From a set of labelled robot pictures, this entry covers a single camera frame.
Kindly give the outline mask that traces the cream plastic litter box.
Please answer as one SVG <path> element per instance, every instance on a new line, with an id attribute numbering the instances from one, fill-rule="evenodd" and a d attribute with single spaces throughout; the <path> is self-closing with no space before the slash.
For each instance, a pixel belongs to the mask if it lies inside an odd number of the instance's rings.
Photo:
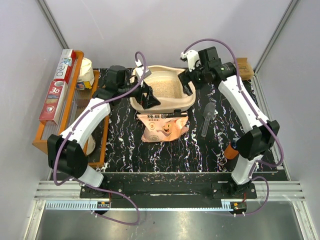
<path id="1" fill-rule="evenodd" d="M 183 86 L 178 75 L 184 71 L 183 68 L 173 68 L 162 65 L 150 65 L 148 69 L 151 75 L 144 82 L 153 90 L 153 95 L 160 101 L 160 105 L 143 109 L 134 97 L 130 104 L 133 109 L 141 114 L 170 114 L 175 110 L 187 111 L 196 101 L 196 89 L 192 82 L 188 85 L 192 95 L 183 92 Z"/>

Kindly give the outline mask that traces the pink cat litter bag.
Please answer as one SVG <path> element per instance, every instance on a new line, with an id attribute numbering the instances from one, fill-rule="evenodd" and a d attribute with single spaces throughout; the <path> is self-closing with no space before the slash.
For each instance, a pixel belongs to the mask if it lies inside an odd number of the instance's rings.
<path id="1" fill-rule="evenodd" d="M 175 111 L 166 114 L 138 114 L 137 118 L 144 124 L 141 140 L 145 143 L 171 142 L 179 139 L 189 128 L 187 112 Z"/>

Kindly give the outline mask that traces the clear plastic scoop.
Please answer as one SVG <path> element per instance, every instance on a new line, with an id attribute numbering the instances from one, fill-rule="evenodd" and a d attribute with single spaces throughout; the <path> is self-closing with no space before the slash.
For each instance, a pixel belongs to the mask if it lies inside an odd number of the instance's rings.
<path id="1" fill-rule="evenodd" d="M 216 110 L 216 104 L 214 102 L 209 102 L 204 108 L 204 112 L 203 112 L 204 123 L 203 123 L 202 132 L 201 132 L 202 137 L 206 137 L 207 135 L 210 121 L 215 117 L 215 110 Z"/>

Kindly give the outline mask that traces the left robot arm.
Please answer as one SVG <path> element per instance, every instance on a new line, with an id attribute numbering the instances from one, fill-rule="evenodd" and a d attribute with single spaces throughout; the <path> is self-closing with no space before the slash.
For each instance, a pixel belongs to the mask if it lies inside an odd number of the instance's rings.
<path id="1" fill-rule="evenodd" d="M 120 65 L 111 66 L 101 87 L 92 95 L 85 110 L 60 135 L 52 134 L 47 139 L 48 165 L 54 172 L 60 171 L 90 185 L 98 198 L 108 193 L 104 176 L 89 166 L 84 146 L 93 131 L 111 112 L 111 107 L 122 98 L 135 98 L 143 109 L 160 105 L 152 88 L 144 82 L 151 71 L 138 64 L 134 75 Z"/>

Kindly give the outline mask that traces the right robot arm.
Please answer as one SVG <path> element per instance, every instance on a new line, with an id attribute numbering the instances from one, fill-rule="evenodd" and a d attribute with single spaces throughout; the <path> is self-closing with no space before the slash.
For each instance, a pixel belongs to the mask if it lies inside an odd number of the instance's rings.
<path id="1" fill-rule="evenodd" d="M 180 58 L 188 64 L 188 68 L 178 75 L 183 92 L 188 96 L 193 93 L 189 83 L 197 88 L 204 84 L 214 85 L 229 101 L 242 124 L 244 135 L 225 150 L 226 153 L 235 152 L 238 159 L 231 179 L 221 188 L 223 194 L 239 198 L 250 188 L 253 171 L 273 146 L 280 125 L 260 111 L 237 75 L 236 65 L 222 63 L 215 47 L 183 51 Z"/>

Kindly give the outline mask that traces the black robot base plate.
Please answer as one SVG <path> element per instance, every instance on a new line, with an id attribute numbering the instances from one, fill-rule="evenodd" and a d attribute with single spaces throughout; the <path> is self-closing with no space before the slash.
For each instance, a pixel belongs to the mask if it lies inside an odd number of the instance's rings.
<path id="1" fill-rule="evenodd" d="M 128 197 L 196 195 L 214 199 L 257 198 L 252 182 L 237 186 L 228 172 L 106 172 L 102 188 Z"/>

